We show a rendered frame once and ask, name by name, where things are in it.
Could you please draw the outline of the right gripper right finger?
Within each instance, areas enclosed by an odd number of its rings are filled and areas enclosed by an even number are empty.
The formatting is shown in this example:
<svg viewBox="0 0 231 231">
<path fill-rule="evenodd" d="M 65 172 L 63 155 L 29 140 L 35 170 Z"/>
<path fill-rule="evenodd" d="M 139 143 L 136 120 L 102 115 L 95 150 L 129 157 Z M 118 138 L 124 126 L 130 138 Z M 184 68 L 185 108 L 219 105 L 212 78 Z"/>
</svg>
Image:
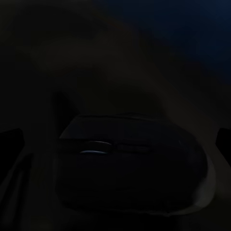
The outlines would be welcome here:
<svg viewBox="0 0 231 231">
<path fill-rule="evenodd" d="M 231 130 L 220 128 L 218 131 L 216 146 L 222 153 L 226 161 L 231 167 Z"/>
</svg>

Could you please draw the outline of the mouse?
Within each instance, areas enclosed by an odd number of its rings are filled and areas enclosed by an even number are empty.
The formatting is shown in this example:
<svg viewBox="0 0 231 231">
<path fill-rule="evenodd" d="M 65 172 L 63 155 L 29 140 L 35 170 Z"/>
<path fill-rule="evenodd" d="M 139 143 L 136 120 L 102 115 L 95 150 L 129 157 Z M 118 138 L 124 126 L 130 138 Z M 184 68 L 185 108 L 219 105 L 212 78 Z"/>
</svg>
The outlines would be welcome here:
<svg viewBox="0 0 231 231">
<path fill-rule="evenodd" d="M 53 183 L 68 203 L 167 219 L 211 203 L 216 173 L 187 129 L 158 115 L 77 115 L 59 136 Z"/>
</svg>

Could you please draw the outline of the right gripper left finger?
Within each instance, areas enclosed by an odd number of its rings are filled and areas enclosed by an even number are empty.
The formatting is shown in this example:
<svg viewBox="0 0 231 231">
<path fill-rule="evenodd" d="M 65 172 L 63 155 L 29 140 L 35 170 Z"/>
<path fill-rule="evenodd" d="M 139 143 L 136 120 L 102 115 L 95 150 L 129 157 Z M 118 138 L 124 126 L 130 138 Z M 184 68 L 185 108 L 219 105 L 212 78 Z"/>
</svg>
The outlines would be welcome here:
<svg viewBox="0 0 231 231">
<path fill-rule="evenodd" d="M 20 128 L 0 133 L 0 186 L 25 146 Z"/>
</svg>

